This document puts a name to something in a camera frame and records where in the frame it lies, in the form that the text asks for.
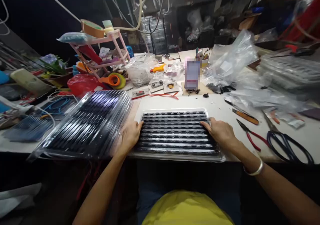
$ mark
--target white container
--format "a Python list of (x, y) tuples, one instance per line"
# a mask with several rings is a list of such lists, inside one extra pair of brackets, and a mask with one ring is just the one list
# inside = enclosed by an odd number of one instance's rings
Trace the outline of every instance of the white container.
[(32, 92), (36, 96), (41, 96), (51, 89), (50, 86), (36, 76), (32, 75), (24, 68), (12, 72), (10, 76), (20, 86), (26, 88), (29, 92)]

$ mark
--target yellow component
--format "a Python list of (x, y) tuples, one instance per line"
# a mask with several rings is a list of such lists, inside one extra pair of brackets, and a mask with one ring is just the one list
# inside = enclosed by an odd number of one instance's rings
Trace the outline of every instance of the yellow component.
[(49, 116), (48, 114), (43, 115), (43, 116), (40, 117), (40, 119), (43, 119), (43, 118), (48, 117), (48, 116)]
[(175, 190), (153, 205), (142, 222), (142, 225), (150, 224), (233, 225), (233, 222), (207, 195)]
[(165, 66), (165, 64), (163, 64), (161, 66), (156, 66), (155, 68), (151, 69), (151, 71), (153, 71), (153, 73), (156, 73), (157, 71), (160, 71), (160, 72), (164, 71), (164, 66)]

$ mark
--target pliers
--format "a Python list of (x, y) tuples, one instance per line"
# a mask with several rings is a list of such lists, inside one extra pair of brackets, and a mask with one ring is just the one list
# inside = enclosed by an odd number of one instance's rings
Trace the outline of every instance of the pliers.
[(254, 136), (256, 136), (257, 138), (259, 138), (260, 140), (262, 140), (262, 141), (269, 147), (269, 143), (268, 143), (268, 141), (267, 141), (266, 139), (264, 139), (262, 136), (260, 136), (260, 135), (258, 135), (258, 134), (256, 134), (256, 133), (250, 131), (249, 128), (247, 128), (247, 127), (246, 127), (241, 121), (239, 121), (238, 119), (237, 119), (237, 122), (238, 122), (239, 125), (242, 127), (242, 129), (246, 132), (249, 141), (251, 142), (251, 144), (253, 145), (253, 147), (254, 147), (257, 151), (261, 152), (261, 149), (255, 145), (255, 143), (252, 141), (249, 133), (251, 133), (252, 135), (254, 135)]

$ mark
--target white table surface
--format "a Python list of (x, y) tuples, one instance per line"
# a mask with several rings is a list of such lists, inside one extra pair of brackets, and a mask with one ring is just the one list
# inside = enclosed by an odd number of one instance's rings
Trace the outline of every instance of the white table surface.
[[(181, 61), (184, 62), (186, 57), (193, 57), (195, 55), (195, 50), (183, 51), (179, 52)], [(154, 94), (163, 94), (163, 90), (155, 92)], [(262, 115), (255, 115), (256, 118), (260, 121), (258, 126), (242, 119), (238, 115), (232, 112), (232, 106), (227, 104), (224, 101), (224, 97), (220, 94), (211, 94), (208, 98), (204, 98), (202, 96), (183, 96), (182, 88), (180, 88), (180, 92), (177, 94), (179, 100), (176, 100), (171, 97), (143, 97), (139, 100), (139, 107), (137, 108), (137, 112), (135, 114), (135, 120), (141, 116), (142, 110), (147, 109), (168, 109), (168, 108), (195, 108), (195, 107), (204, 107), (207, 109), (209, 116), (215, 117), (217, 120), (222, 120), (228, 122), (234, 129), (235, 136), (244, 143), (244, 145), (252, 151), (255, 155), (259, 154), (260, 157), (265, 161), (281, 161), (260, 139), (251, 135), (254, 143), (261, 148), (261, 152), (256, 152), (249, 142), (246, 133), (242, 130), (242, 128), (237, 123), (236, 119), (239, 119), (243, 122), (249, 129), (262, 137), (267, 137), (267, 132), (269, 130), (267, 123), (265, 122)], [(302, 146), (304, 146), (309, 153), (313, 156), (316, 164), (320, 163), (320, 122), (314, 119), (310, 119), (307, 117), (302, 118), (305, 121), (305, 126), (295, 130), (291, 126), (287, 125), (285, 122), (280, 121), (280, 125), (275, 124), (275, 126), (279, 129), (279, 131), (288, 134), (293, 139), (298, 141)], [(13, 143), (9, 140), (3, 138), (1, 134), (4, 131), (0, 131), (0, 152), (14, 152), (14, 153), (31, 153), (39, 143)], [(283, 151), (274, 143), (275, 148), (284, 155)], [(306, 162), (305, 156), (297, 149), (295, 146), (292, 146), (294, 152), (298, 156), (301, 161)], [(232, 155), (226, 154), (227, 161), (236, 161), (236, 158)]]

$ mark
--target black component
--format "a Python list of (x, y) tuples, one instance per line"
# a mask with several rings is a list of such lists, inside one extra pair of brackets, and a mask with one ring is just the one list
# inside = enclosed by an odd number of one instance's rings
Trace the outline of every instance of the black component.
[(144, 113), (139, 152), (219, 155), (216, 142), (200, 124), (208, 118), (203, 111)]

